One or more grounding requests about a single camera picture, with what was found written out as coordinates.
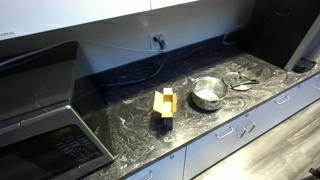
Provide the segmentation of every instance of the upper cabinet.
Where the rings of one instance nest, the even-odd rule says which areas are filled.
[[[159,8],[174,6],[178,4],[194,2],[198,0],[150,0],[150,1],[151,1],[151,9],[159,9]]]
[[[0,1],[0,40],[149,10],[150,0]]]

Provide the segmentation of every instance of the utensil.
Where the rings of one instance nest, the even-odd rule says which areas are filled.
[[[223,78],[223,82],[231,89],[238,91],[246,91],[252,88],[252,84],[258,84],[260,81],[250,79],[240,72],[227,73]]]
[[[194,103],[204,110],[217,110],[222,100],[228,94],[228,87],[220,79],[214,77],[201,77],[194,79],[192,85],[192,99]]]

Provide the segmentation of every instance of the black marble countertop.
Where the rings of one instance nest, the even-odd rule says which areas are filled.
[[[287,72],[220,42],[221,38],[215,38],[97,76],[105,86],[106,106],[96,122],[87,123],[115,161],[85,179],[129,177],[319,72],[318,66],[303,74]],[[106,86],[146,77],[157,70],[161,60],[160,72],[144,82]],[[260,84],[244,92],[230,90],[217,111],[204,111],[193,104],[189,76],[221,79],[228,72],[239,71]],[[162,92],[165,87],[177,93],[178,111],[173,130],[159,135],[152,108],[154,92]]]

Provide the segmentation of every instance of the floor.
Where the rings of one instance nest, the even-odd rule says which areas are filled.
[[[320,166],[320,100],[209,168],[196,180],[313,180]]]

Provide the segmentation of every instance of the stainless steel pot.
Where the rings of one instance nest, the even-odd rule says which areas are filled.
[[[194,103],[204,110],[217,110],[222,100],[228,94],[228,87],[220,79],[214,77],[201,77],[191,80],[192,99]]]

